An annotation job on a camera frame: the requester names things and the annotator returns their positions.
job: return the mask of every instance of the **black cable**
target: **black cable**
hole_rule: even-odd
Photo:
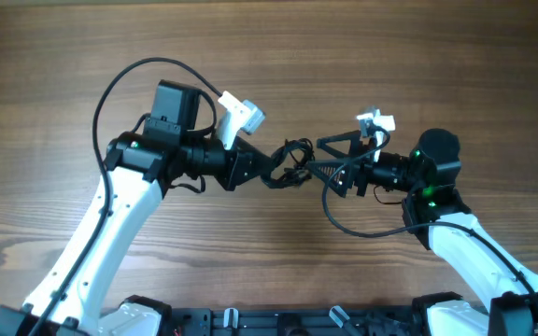
[[[215,132],[215,125],[217,124],[217,110],[215,109],[215,104],[213,103],[213,99],[211,99],[211,96],[205,91],[201,91],[201,95],[203,96],[203,98],[205,98],[206,102],[209,104],[209,107],[211,107],[211,112],[213,114],[213,122],[211,122],[211,126],[203,128],[202,130],[188,131],[188,134],[190,136],[203,137],[209,134],[213,134]]]
[[[384,204],[384,205],[400,205],[402,204],[402,201],[398,201],[398,202],[382,202],[381,200],[379,200],[379,197],[377,196],[377,188],[379,188],[380,186],[375,186],[373,188],[373,194],[375,195],[375,199],[381,203],[381,204]]]
[[[500,261],[508,268],[508,270],[510,270],[510,272],[514,275],[516,280],[519,281],[522,284],[522,286],[524,286],[524,288],[527,289],[527,291],[529,292],[529,296],[531,297],[531,300],[534,303],[535,308],[538,311],[538,297],[537,297],[534,289],[532,288],[531,284],[529,284],[529,282],[526,280],[526,278],[524,276],[524,273],[517,270],[514,267],[514,265],[512,265],[510,260],[508,260],[502,254],[502,252],[500,252],[487,239],[483,238],[482,236],[480,236],[479,234],[474,232],[473,229],[468,229],[466,227],[463,227],[463,226],[458,225],[458,224],[453,224],[453,223],[433,222],[433,223],[417,224],[417,225],[413,225],[411,227],[403,227],[403,228],[398,228],[398,229],[394,229],[394,230],[390,230],[390,231],[365,233],[365,232],[357,232],[357,231],[350,230],[350,229],[342,226],[340,223],[337,222],[337,220],[335,220],[335,218],[333,218],[331,212],[329,211],[329,207],[327,205],[327,191],[329,190],[329,185],[330,185],[330,183],[332,183],[332,180],[339,174],[339,172],[341,172],[342,169],[344,169],[346,166],[349,166],[350,164],[352,164],[352,163],[354,163],[356,161],[360,161],[360,160],[363,160],[365,158],[368,158],[370,155],[372,155],[373,153],[375,153],[379,149],[383,149],[389,143],[389,140],[390,140],[389,132],[384,130],[381,127],[377,127],[376,129],[378,131],[380,131],[380,132],[383,132],[386,135],[386,139],[383,141],[383,144],[369,150],[368,152],[360,155],[357,158],[344,160],[344,163],[332,173],[332,175],[327,180],[327,183],[325,183],[325,186],[323,187],[323,192],[322,192],[322,195],[321,195],[321,201],[323,203],[323,211],[325,212],[325,216],[332,222],[332,224],[337,229],[339,229],[339,230],[341,230],[341,231],[343,231],[343,232],[345,232],[347,234],[353,235],[355,237],[360,237],[360,238],[387,237],[387,236],[390,236],[392,234],[397,234],[397,233],[411,231],[411,230],[413,231],[413,230],[417,230],[417,229],[421,229],[421,228],[428,228],[428,227],[431,227],[431,226],[449,227],[449,228],[453,228],[453,229],[457,229],[457,230],[460,230],[460,231],[467,232],[471,236],[476,238],[476,240],[481,242],[484,246],[486,246],[491,252],[493,252],[493,254],[495,254],[495,256],[500,259]],[[408,191],[408,197],[412,196],[412,194],[414,194],[417,191],[417,189],[421,188],[421,186],[424,186],[424,183],[423,184],[416,184],[413,188],[411,188],[410,191]]]
[[[136,125],[133,127],[132,130],[130,130],[130,133],[136,133],[138,129],[140,128],[140,125],[142,125],[143,121],[145,121],[146,118],[150,117],[150,113],[145,113],[144,115],[140,116],[138,118],[138,121],[136,122]]]
[[[177,185],[171,185],[170,184],[168,186],[168,188],[169,189],[185,188],[185,189],[188,189],[188,190],[190,190],[192,192],[195,192],[195,193],[203,193],[206,190],[205,178],[202,175],[199,175],[198,177],[201,179],[201,188],[200,189],[197,189],[195,186],[189,185],[188,183],[180,183],[180,184],[177,184]]]
[[[65,291],[67,290],[67,287],[70,285],[70,282],[72,281],[72,279],[76,275],[76,272],[78,271],[78,269],[81,266],[82,262],[84,261],[86,256],[91,251],[92,245],[94,244],[97,237],[99,236],[99,233],[100,233],[101,229],[103,228],[103,226],[105,224],[105,221],[106,221],[106,218],[107,218],[107,213],[109,212],[109,209],[111,208],[111,197],[110,197],[111,196],[111,186],[109,184],[109,176],[107,174],[106,167],[105,167],[105,164],[103,162],[103,158],[101,156],[101,151],[99,150],[99,140],[98,140],[98,136],[97,136],[97,127],[98,127],[98,123],[99,123],[99,114],[101,113],[101,109],[103,108],[103,103],[107,99],[107,96],[111,93],[111,90],[113,89],[113,87],[115,87],[115,85],[118,83],[118,81],[120,81],[120,79],[122,77],[124,77],[127,73],[129,73],[131,70],[133,70],[134,68],[136,68],[139,65],[146,64],[146,63],[153,63],[153,62],[171,63],[171,64],[178,65],[178,66],[182,67],[183,69],[185,69],[186,71],[193,74],[195,77],[199,78],[215,94],[217,94],[218,96],[221,96],[221,92],[219,90],[217,90],[213,85],[211,85],[211,83],[209,83],[203,76],[201,76],[194,69],[187,66],[185,63],[182,63],[182,62],[176,61],[176,60],[172,60],[172,59],[168,59],[168,58],[164,58],[164,57],[151,57],[151,58],[143,59],[143,60],[140,60],[138,62],[132,63],[128,67],[123,69],[119,74],[117,74],[115,76],[115,78],[113,78],[111,83],[109,83],[109,85],[107,86],[107,88],[103,92],[103,95],[101,96],[101,99],[99,100],[99,104],[97,105],[96,109],[94,110],[94,114],[92,116],[92,149],[94,150],[94,157],[96,158],[97,165],[99,166],[99,172],[101,173],[101,177],[103,178],[103,186],[104,186],[104,190],[105,190],[105,200],[104,200],[104,203],[103,203],[103,208],[101,209],[101,216],[99,217],[99,220],[97,221],[97,224],[94,227],[94,230],[92,231],[91,237],[89,238],[87,243],[84,245],[84,248],[82,249],[82,251],[78,255],[78,257],[76,259],[76,262],[74,263],[74,265],[72,265],[72,268],[68,272],[67,276],[64,278],[63,282],[60,284],[57,291],[55,291],[51,295],[50,303],[47,305],[47,307],[43,311],[43,314],[41,314],[41,316],[36,321],[35,325],[33,326],[30,333],[28,334],[29,336],[36,336],[37,335],[38,330],[45,323],[45,321],[47,321],[47,318],[49,317],[49,315],[51,314],[51,312],[53,311],[53,309],[55,308],[55,306],[57,305],[57,303],[59,302],[59,300],[61,299],[61,297],[65,293]],[[211,106],[212,106],[213,111],[215,112],[215,107],[212,104],[211,104]],[[214,118],[213,118],[214,125],[215,125],[215,120],[216,120],[216,117],[215,117],[215,113],[214,113]]]
[[[303,153],[301,159],[296,159],[293,152],[300,150]],[[306,169],[306,164],[315,160],[313,142],[307,138],[285,141],[284,146],[278,148],[272,155],[271,160],[273,170],[279,167],[288,157],[294,159],[293,168],[285,168],[284,174],[279,178],[272,178],[271,173],[261,175],[261,181],[270,189],[284,189],[287,187],[300,187],[305,181],[311,178],[311,173]]]

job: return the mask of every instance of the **table surface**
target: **table surface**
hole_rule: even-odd
[[[538,273],[538,2],[427,0],[0,8],[0,303],[18,307],[61,254],[96,188],[92,113],[124,66],[184,61],[267,120],[247,140],[357,129],[368,105],[394,115],[388,151],[422,132],[461,141],[458,188],[488,233]],[[200,84],[143,66],[111,93],[101,147],[149,111],[157,82]],[[201,107],[199,125],[210,121]],[[362,240],[323,215],[322,185],[171,190],[136,236],[106,306],[140,294],[175,307],[407,304],[472,291],[417,239]],[[330,195],[359,231],[403,225],[398,206]],[[401,194],[383,196],[396,200]]]

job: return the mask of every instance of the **black metal base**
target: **black metal base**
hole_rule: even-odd
[[[174,309],[172,326],[180,336],[281,336],[277,328],[280,315],[300,317],[302,327],[312,336],[347,336],[329,317],[329,310],[240,311],[237,329],[223,327],[224,311],[209,309]],[[410,306],[371,307],[347,310],[350,322],[361,335],[411,336]]]

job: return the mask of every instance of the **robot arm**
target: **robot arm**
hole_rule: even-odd
[[[384,139],[382,125],[387,125],[386,131],[395,129],[391,116],[381,116],[372,108],[358,120],[359,131],[318,140],[318,147],[336,159],[311,162],[313,175],[329,183],[340,197],[346,197],[352,187],[358,187],[357,195],[364,196],[369,184],[407,192],[402,201],[407,230],[447,261],[489,312],[489,316],[477,312],[456,294],[418,298],[413,309],[422,318],[422,332],[435,336],[451,334],[451,330],[459,335],[527,335],[530,331],[532,335],[538,325],[538,274],[497,244],[462,202],[455,188],[460,172],[458,138],[446,130],[428,130],[405,157],[378,150]],[[368,138],[369,143],[363,144],[362,138]],[[347,140],[347,154],[329,145]],[[362,161],[347,161],[362,156],[366,156]],[[348,165],[338,173],[335,167],[342,162]],[[448,224],[459,227],[443,226]],[[521,323],[516,323],[517,316]]]
[[[172,334],[172,330],[163,329],[169,325],[171,307],[157,301],[132,297],[118,311],[99,316],[111,280],[130,243],[166,192],[187,186],[173,184],[180,176],[200,178],[201,189],[204,189],[203,175],[212,175],[226,190],[234,190],[258,175],[270,175],[276,166],[271,158],[236,136],[238,130],[254,132],[264,114],[250,102],[240,103],[229,92],[224,92],[219,99],[228,109],[219,123],[219,134],[215,136],[212,127],[210,137],[205,137],[207,133],[192,131],[201,94],[199,89],[162,81],[151,114],[146,118],[144,132],[126,132],[111,141],[105,167],[113,201],[105,225],[39,334]],[[532,335],[538,324],[538,305],[535,304],[538,302],[538,275],[488,236],[462,202],[455,189],[460,171],[458,138],[445,130],[428,130],[405,157],[375,150],[381,148],[386,136],[389,141],[388,131],[395,129],[392,117],[372,110],[363,114],[359,123],[360,131],[319,139],[318,147],[334,155],[336,160],[310,161],[306,168],[341,197],[353,186],[358,187],[358,195],[364,196],[369,184],[407,192],[402,207],[408,231],[427,249],[450,263],[489,312],[489,316],[477,312],[453,293],[417,298],[413,301],[416,313],[413,319],[419,333],[439,336],[528,335],[530,332]],[[370,139],[367,145],[362,143],[362,137]],[[341,140],[350,140],[347,154],[328,145]],[[351,164],[346,170],[336,170],[342,161],[364,154],[371,155],[366,155],[362,161],[349,161]],[[0,307],[0,335],[28,334],[36,319],[47,315],[44,312],[52,297],[56,296],[56,290],[95,231],[104,193],[102,178],[91,206],[63,254],[26,299],[22,309]],[[456,227],[436,226],[437,223]],[[229,323],[228,318],[224,325],[237,329],[235,316],[233,323]],[[350,319],[344,319],[346,321],[340,318],[340,328],[346,326],[347,332],[354,331]]]
[[[105,167],[113,198],[111,208],[89,254],[49,313],[43,328],[47,334],[73,330],[76,334],[156,335],[162,325],[162,311],[151,311],[145,305],[132,302],[101,320],[100,313],[111,281],[136,234],[169,189],[186,186],[175,186],[173,181],[182,175],[192,179],[198,177],[204,190],[203,175],[213,175],[226,190],[234,190],[236,186],[273,170],[269,157],[236,135],[240,128],[254,132],[264,118],[261,110],[250,102],[240,104],[251,107],[247,116],[238,113],[238,118],[221,121],[223,129],[229,132],[220,132],[218,137],[205,137],[205,134],[191,131],[201,94],[194,87],[161,81],[143,134],[123,133],[107,147]],[[229,97],[232,104],[237,102],[229,92],[224,92],[224,96]],[[254,124],[254,129],[250,129],[249,124]],[[52,294],[60,288],[93,235],[104,198],[102,178],[91,206],[64,252],[26,298],[22,310],[0,308],[0,335],[28,334],[34,319],[44,314]]]

